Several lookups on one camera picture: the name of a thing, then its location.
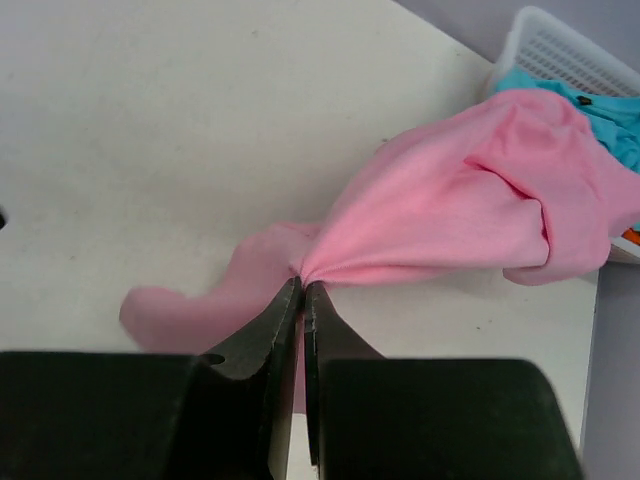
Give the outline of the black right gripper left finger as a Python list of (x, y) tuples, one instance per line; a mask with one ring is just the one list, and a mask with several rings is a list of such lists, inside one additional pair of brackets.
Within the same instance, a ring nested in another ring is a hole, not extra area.
[(5, 351), (5, 479), (282, 479), (302, 286), (199, 355)]

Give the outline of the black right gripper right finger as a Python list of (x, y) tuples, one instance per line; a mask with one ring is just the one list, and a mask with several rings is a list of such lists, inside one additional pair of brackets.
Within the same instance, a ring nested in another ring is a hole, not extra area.
[(543, 372), (516, 358), (381, 355), (325, 286), (304, 305), (306, 416), (322, 479), (580, 479)]

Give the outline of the pink t shirt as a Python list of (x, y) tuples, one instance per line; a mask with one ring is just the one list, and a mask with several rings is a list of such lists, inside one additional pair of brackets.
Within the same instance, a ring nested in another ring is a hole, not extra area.
[(201, 353), (260, 314), (292, 277), (365, 286), (499, 269), (543, 285), (601, 267), (639, 220), (639, 176), (565, 98), (500, 92), (383, 144), (316, 223), (243, 240), (217, 288), (131, 290), (120, 321), (152, 352)]

